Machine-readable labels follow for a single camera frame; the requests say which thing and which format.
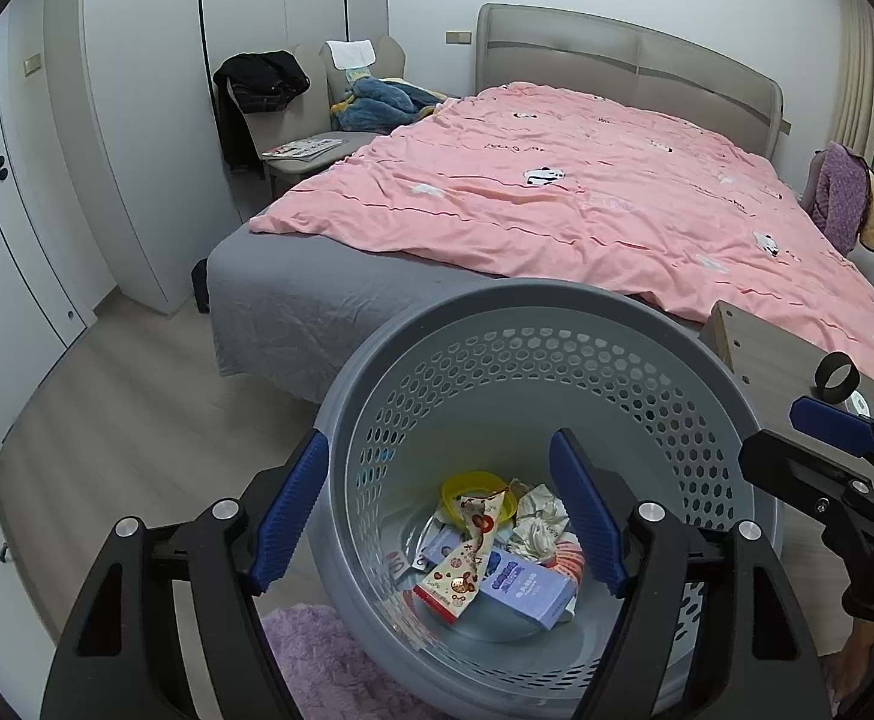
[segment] beige curtain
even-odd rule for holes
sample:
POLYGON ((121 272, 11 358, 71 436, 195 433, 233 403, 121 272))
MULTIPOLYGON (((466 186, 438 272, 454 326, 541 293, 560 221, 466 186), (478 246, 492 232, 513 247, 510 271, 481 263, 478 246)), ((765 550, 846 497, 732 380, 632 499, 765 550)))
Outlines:
POLYGON ((829 140, 874 156, 874 12, 867 0, 840 0, 840 80, 829 140))

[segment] laundry basket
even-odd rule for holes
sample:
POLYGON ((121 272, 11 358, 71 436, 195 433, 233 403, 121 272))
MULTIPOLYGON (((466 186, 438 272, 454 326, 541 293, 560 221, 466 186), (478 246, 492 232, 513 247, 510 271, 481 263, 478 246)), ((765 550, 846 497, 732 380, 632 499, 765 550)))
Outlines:
MULTIPOLYGON (((385 555, 413 552, 443 480, 489 470, 546 483, 550 437, 696 525, 755 519, 779 550, 779 502, 743 480, 756 431, 731 373, 668 317, 603 290, 506 279, 388 322, 337 377, 316 426, 330 471, 309 526, 338 613, 397 682, 462 720, 573 714, 620 608, 584 577, 576 616, 552 631, 478 595, 453 626, 396 583, 385 555)), ((701 586, 686 586, 659 709, 680 698, 701 586)))

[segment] panda print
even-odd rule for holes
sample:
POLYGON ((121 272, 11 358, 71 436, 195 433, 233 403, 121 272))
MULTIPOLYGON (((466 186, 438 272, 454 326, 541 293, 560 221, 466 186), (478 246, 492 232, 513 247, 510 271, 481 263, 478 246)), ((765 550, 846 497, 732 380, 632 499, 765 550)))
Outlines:
POLYGON ((563 178, 563 170, 555 170, 553 167, 539 167, 537 170, 527 170, 523 175, 527 180, 528 187, 544 187, 554 181, 563 178))
POLYGON ((776 257, 780 253, 780 247, 776 245, 776 241, 766 233, 753 233, 757 247, 766 251, 771 257, 776 257))

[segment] black ring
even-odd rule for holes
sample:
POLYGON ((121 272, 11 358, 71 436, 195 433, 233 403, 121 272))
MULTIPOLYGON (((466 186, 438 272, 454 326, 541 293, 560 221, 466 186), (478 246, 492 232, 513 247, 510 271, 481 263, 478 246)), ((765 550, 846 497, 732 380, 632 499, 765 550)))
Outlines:
POLYGON ((860 371, 846 352, 830 352, 819 361, 813 380, 817 385, 817 397, 824 403, 843 403, 860 386, 860 371), (851 367, 846 379, 838 385, 827 386, 830 377, 845 365, 851 367))

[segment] beige armchair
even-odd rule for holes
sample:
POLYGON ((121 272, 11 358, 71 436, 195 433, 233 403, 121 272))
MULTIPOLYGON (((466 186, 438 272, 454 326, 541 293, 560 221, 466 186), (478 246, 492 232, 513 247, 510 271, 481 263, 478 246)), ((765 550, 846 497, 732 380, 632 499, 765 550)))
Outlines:
MULTIPOLYGON (((384 36, 373 41, 377 61, 371 67, 376 77, 402 76, 405 54, 397 41, 384 36)), ((310 88, 278 113, 244 114, 257 153, 303 138, 334 138, 343 141, 330 151, 313 159, 264 160, 264 170, 271 183, 271 194, 277 196, 277 185, 294 186, 309 175, 326 169, 334 162, 366 146, 376 133, 339 132, 332 129, 330 119, 331 94, 334 100, 343 98, 347 81, 344 72, 333 66, 329 47, 297 46, 294 57, 310 79, 310 88)), ((227 93, 233 90, 227 81, 227 93)))

